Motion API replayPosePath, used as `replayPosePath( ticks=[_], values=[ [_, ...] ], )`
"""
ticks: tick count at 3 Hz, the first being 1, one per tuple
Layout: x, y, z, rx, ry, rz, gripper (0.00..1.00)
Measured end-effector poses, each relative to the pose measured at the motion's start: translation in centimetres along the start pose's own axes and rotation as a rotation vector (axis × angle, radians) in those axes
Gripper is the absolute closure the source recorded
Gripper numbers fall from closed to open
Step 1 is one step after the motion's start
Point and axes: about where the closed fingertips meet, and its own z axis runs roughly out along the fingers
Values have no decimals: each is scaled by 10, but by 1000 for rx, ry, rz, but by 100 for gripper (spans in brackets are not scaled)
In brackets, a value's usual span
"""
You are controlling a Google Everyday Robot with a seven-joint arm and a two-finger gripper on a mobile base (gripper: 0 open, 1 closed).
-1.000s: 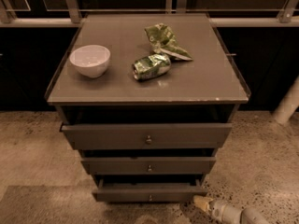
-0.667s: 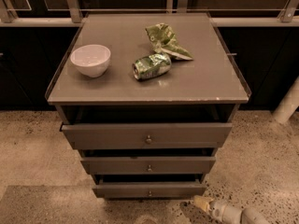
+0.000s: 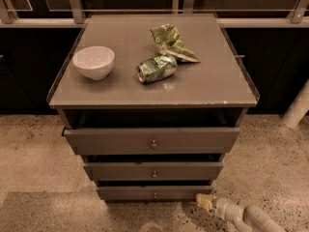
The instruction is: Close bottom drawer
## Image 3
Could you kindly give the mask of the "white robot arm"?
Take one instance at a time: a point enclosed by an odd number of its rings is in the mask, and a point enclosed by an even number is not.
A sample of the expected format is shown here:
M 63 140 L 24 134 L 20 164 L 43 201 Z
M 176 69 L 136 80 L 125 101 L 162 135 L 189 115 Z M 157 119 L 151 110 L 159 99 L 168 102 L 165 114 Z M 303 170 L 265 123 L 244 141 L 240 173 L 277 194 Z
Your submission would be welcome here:
M 196 202 L 209 214 L 231 222 L 238 232 L 287 232 L 255 205 L 242 207 L 227 198 L 203 193 L 196 195 Z

